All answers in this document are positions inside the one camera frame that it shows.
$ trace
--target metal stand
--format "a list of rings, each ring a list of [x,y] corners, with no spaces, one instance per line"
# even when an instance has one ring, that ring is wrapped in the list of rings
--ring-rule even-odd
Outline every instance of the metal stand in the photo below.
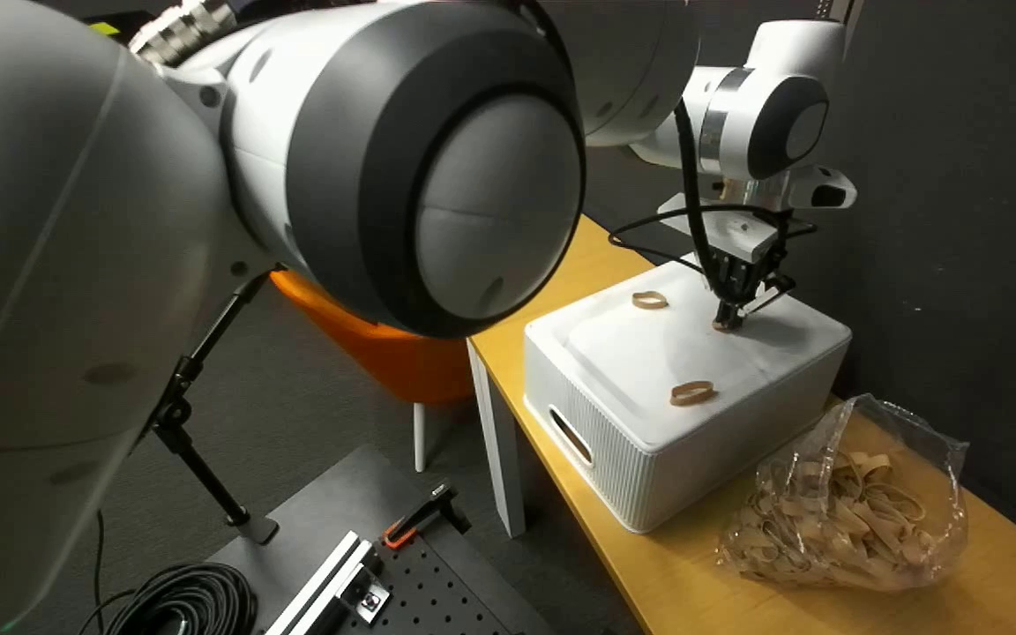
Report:
[[[188,389],[196,381],[204,355],[215,349],[215,342],[222,339],[222,332],[232,325],[232,319],[240,314],[242,302],[252,302],[256,298],[256,288],[263,286],[263,272],[253,275],[252,281],[242,281],[228,302],[222,308],[222,314],[215,319],[215,325],[209,328],[209,337],[193,346],[192,355],[181,355],[173,376],[167,381],[150,421],[145,431],[154,431],[154,438],[188,461],[188,471],[196,475],[196,483],[220,500],[220,507],[226,512],[226,525],[232,525],[240,538],[247,538],[252,545],[269,545],[280,525],[273,520],[253,520],[247,507],[240,507],[232,500],[232,494],[222,487],[222,481],[204,466],[204,459],[193,453],[192,433],[182,431],[182,422],[192,421],[192,404],[188,404]]]

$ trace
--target cable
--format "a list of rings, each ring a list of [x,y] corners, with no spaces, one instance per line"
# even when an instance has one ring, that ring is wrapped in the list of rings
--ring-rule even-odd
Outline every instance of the cable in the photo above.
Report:
[[[724,299],[725,293],[724,293],[724,281],[721,281],[721,275],[714,269],[715,262],[714,262],[714,247],[710,247],[710,234],[707,234],[707,219],[702,219],[702,204],[698,204],[696,134],[690,134],[690,121],[687,121],[685,100],[675,108],[675,125],[677,125],[687,237],[690,237],[690,247],[696,247],[696,262],[707,269],[707,278],[710,278],[714,293]]]
[[[99,576],[107,560],[107,512],[95,512],[95,556],[90,556],[90,606],[95,606],[95,630],[107,635],[107,612],[99,593]]]
[[[256,593],[228,565],[175,565],[129,593],[129,606],[109,625],[113,635],[252,635]]]
[[[756,208],[756,204],[698,204],[698,214],[715,214],[715,212],[752,212],[752,214],[760,214],[760,219],[774,214],[768,208]],[[687,208],[675,208],[675,212],[661,212],[661,214],[643,214],[643,219],[636,219],[636,222],[622,222],[622,226],[613,226],[608,237],[610,237],[613,247],[643,252],[643,255],[648,255],[648,259],[677,262],[677,266],[685,266],[685,269],[690,269],[690,272],[707,272],[702,266],[690,266],[690,262],[685,262],[685,259],[677,259],[677,255],[656,252],[656,247],[648,247],[648,244],[633,244],[633,240],[624,240],[624,234],[636,234],[636,228],[643,228],[643,226],[656,226],[656,222],[677,219],[677,214],[687,214]]]
[[[86,635],[86,630],[87,630],[87,625],[101,618],[101,612],[109,612],[113,605],[121,605],[121,599],[126,599],[126,595],[135,595],[135,588],[125,588],[125,593],[117,593],[117,595],[101,599],[101,605],[99,605],[99,606],[95,606],[95,612],[86,618],[86,625],[82,625],[82,630],[76,630],[76,635]]]

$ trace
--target clear plastic bag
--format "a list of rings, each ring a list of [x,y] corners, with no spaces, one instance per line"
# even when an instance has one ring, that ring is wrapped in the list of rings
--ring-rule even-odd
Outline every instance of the clear plastic bag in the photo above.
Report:
[[[965,440],[856,394],[756,471],[724,528],[724,560],[788,586],[898,593],[942,582],[965,545]]]

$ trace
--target white box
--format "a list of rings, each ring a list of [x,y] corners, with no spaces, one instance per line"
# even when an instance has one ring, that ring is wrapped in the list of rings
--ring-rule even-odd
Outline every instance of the white box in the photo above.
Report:
[[[636,308],[643,288],[671,308]],[[736,332],[715,332],[714,314],[707,278],[663,266],[526,328],[526,407],[633,532],[809,431],[850,346],[850,328],[795,298]],[[681,381],[714,381],[721,394],[675,407]]]

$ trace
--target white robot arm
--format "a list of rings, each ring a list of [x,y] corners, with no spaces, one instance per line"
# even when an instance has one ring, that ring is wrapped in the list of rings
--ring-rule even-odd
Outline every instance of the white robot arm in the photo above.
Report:
[[[698,204],[710,252],[702,269],[724,299],[721,328],[775,281],[788,255],[789,212],[843,212],[856,186],[838,170],[809,165],[835,72],[845,48],[838,21],[765,21],[742,66],[696,66],[685,108],[696,139]],[[671,115],[633,152],[653,165],[681,170],[677,121]],[[685,194],[661,212],[685,212]]]
[[[685,0],[530,11],[291,14],[161,80],[0,0],[0,629],[48,588],[235,269],[282,262],[424,337],[475,332],[544,286],[587,142],[661,125],[696,21]],[[597,61],[601,25],[643,25],[622,64]]]

